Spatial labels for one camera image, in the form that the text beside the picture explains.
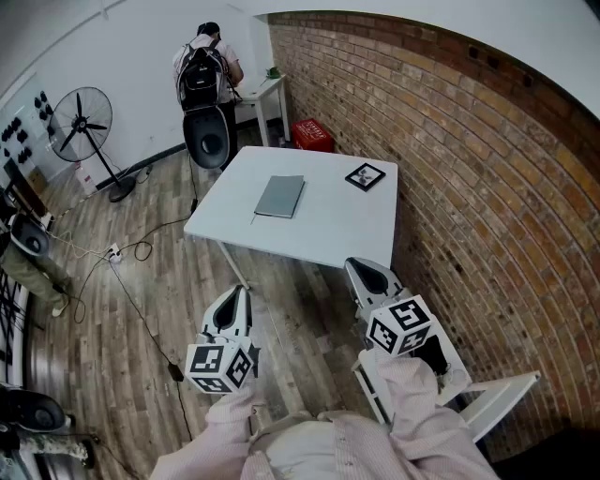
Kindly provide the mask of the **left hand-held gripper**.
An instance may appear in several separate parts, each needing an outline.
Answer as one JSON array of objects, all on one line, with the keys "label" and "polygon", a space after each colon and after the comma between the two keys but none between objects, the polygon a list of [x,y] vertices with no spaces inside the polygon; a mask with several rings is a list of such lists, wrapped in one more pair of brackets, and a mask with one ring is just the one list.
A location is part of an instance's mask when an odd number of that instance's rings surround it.
[{"label": "left hand-held gripper", "polygon": [[230,328],[235,336],[202,336],[187,346],[185,378],[205,394],[237,393],[258,377],[257,349],[249,337],[252,326],[250,295],[242,285],[231,287],[204,312],[203,333]]}]

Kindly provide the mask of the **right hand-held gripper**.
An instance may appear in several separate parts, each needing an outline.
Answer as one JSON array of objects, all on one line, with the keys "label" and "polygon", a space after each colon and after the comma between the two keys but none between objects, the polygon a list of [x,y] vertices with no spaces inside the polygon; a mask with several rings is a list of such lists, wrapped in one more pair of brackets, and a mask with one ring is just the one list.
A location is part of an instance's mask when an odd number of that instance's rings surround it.
[{"label": "right hand-held gripper", "polygon": [[[344,272],[352,298],[364,308],[375,296],[391,297],[402,290],[396,273],[368,259],[351,257]],[[421,347],[432,333],[432,312],[421,295],[403,298],[369,313],[366,339],[392,357]]]}]

